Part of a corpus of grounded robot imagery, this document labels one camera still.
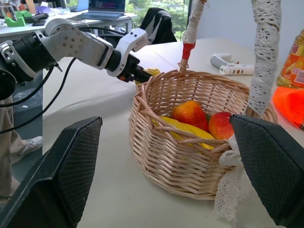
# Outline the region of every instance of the white table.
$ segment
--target white table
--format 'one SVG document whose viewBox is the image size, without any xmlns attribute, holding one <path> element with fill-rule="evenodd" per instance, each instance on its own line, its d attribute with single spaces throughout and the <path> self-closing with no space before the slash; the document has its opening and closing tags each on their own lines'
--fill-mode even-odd
<svg viewBox="0 0 304 228">
<path fill-rule="evenodd" d="M 143 67 L 161 71 L 177 68 L 181 43 L 147 46 L 135 55 Z M 190 58 L 190 68 L 217 73 L 209 63 L 214 53 L 231 53 L 235 60 L 254 63 L 252 50 L 224 39 L 198 40 Z M 64 69 L 70 59 L 60 65 Z M 55 70 L 44 87 L 44 106 L 53 97 L 62 80 Z M 249 85 L 251 76 L 235 76 Z M 79 228 L 232 228 L 213 214 L 213 201 L 196 201 L 167 193 L 151 183 L 139 170 L 131 155 L 128 132 L 130 108 L 135 85 L 124 83 L 76 62 L 62 94 L 44 116 L 44 151 L 50 148 L 66 126 L 100 115 L 101 128 L 95 176 Z M 303 132 L 278 113 L 279 123 L 304 146 Z M 237 207 L 237 228 L 274 228 L 255 192 Z"/>
<path fill-rule="evenodd" d="M 81 12 L 70 12 L 65 15 L 56 15 L 49 17 L 46 20 L 46 24 L 56 18 L 72 18 L 77 15 L 80 15 L 82 13 L 87 12 L 87 10 L 81 11 Z M 84 20 L 85 22 L 80 23 L 73 23 L 77 27 L 86 27 L 86 26 L 97 26 L 97 27 L 105 27 L 110 25 L 117 25 L 117 24 L 125 24 L 126 26 L 126 32 L 130 32 L 132 30 L 132 18 L 136 18 L 137 16 L 135 14 L 126 14 L 125 16 L 122 16 L 116 20 L 111 21 L 105 21 L 105 20 Z M 24 27 L 8 27 L 6 24 L 0 25 L 0 43 L 4 42 L 6 40 L 16 40 L 20 39 L 26 34 L 29 34 L 31 32 L 34 32 L 36 30 L 43 30 L 46 27 L 46 24 L 44 26 L 32 26 L 32 24 L 27 24 Z"/>
</svg>

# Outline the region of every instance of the cooking oil bottle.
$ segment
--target cooking oil bottle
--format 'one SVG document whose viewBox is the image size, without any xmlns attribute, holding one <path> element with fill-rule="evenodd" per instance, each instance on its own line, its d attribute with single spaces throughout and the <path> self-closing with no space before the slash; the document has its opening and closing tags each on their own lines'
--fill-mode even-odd
<svg viewBox="0 0 304 228">
<path fill-rule="evenodd" d="M 304 29 L 294 41 L 276 84 L 304 89 Z"/>
</svg>

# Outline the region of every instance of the yellow bottle label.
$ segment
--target yellow bottle label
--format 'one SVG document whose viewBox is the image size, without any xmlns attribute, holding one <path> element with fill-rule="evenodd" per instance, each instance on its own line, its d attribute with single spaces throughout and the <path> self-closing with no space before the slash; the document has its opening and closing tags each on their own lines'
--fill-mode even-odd
<svg viewBox="0 0 304 228">
<path fill-rule="evenodd" d="M 304 88 L 304 45 L 294 42 L 281 71 L 292 87 Z"/>
</svg>

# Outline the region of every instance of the pants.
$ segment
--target pants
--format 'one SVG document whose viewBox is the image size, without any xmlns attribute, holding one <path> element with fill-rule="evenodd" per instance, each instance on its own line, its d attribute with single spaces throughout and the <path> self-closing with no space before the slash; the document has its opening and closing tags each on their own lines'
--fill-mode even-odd
<svg viewBox="0 0 304 228">
<path fill-rule="evenodd" d="M 12 103 L 9 98 L 0 101 L 0 104 Z M 13 108 L 0 108 L 0 131 L 13 127 Z M 17 181 L 12 177 L 11 153 L 19 153 L 26 147 L 26 142 L 15 132 L 0 134 L 0 196 L 10 196 L 14 193 Z"/>
</svg>

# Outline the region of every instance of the white wall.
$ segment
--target white wall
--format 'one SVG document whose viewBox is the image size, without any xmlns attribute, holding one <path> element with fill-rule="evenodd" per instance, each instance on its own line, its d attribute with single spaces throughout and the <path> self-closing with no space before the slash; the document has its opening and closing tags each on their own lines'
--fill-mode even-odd
<svg viewBox="0 0 304 228">
<path fill-rule="evenodd" d="M 197 38 L 223 37 L 253 49 L 256 24 L 251 0 L 208 0 Z M 295 37 L 304 28 L 304 0 L 282 0 L 279 58 L 285 61 Z"/>
</svg>

